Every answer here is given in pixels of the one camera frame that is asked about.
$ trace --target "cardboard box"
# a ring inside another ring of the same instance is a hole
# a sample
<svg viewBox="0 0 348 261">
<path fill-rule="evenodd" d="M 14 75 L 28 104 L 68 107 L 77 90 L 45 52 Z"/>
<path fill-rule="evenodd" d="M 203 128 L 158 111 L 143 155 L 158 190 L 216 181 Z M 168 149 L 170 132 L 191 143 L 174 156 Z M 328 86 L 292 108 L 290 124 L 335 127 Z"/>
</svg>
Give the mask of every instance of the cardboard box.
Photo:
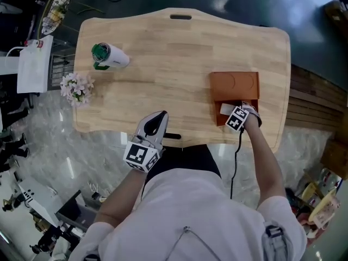
<svg viewBox="0 0 348 261">
<path fill-rule="evenodd" d="M 328 140 L 320 162 L 342 179 L 348 179 L 348 145 Z"/>
<path fill-rule="evenodd" d="M 258 112 L 260 98 L 258 72 L 211 72 L 210 93 L 214 105 L 215 123 L 224 126 L 228 116 L 220 114 L 223 103 L 241 105 L 245 101 Z"/>
</svg>

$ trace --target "orange box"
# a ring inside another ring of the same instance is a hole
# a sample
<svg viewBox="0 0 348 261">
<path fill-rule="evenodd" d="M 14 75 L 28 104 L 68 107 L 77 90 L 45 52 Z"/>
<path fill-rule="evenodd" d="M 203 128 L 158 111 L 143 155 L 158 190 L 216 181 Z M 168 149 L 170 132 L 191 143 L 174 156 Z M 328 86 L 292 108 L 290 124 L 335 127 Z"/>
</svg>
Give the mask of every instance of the orange box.
<svg viewBox="0 0 348 261">
<path fill-rule="evenodd" d="M 259 111 L 258 72 L 211 72 L 209 79 L 217 126 L 224 126 L 228 119 L 227 115 L 220 114 L 223 103 L 241 105 L 241 101 L 245 101 L 254 106 L 257 112 Z"/>
</svg>

